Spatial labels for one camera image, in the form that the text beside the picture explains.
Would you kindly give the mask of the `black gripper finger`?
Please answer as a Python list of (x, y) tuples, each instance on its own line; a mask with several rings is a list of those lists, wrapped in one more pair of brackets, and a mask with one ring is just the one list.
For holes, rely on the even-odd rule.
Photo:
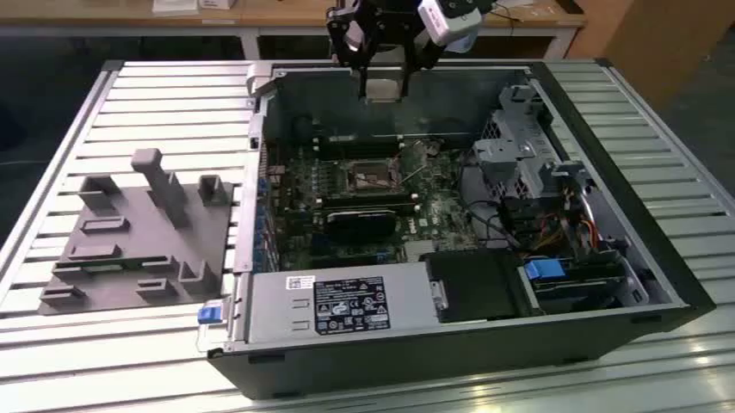
[(432, 69), (444, 52), (444, 46), (438, 46), (423, 29), (411, 35), (403, 43), (403, 64), (400, 72), (400, 95), (408, 95), (410, 79), (415, 72)]
[(351, 74), (358, 78), (360, 100), (367, 97), (370, 64), (368, 50), (364, 44), (366, 33), (358, 20), (362, 11), (362, 6), (334, 6), (327, 10), (327, 32), (332, 59), (342, 67), (350, 68)]

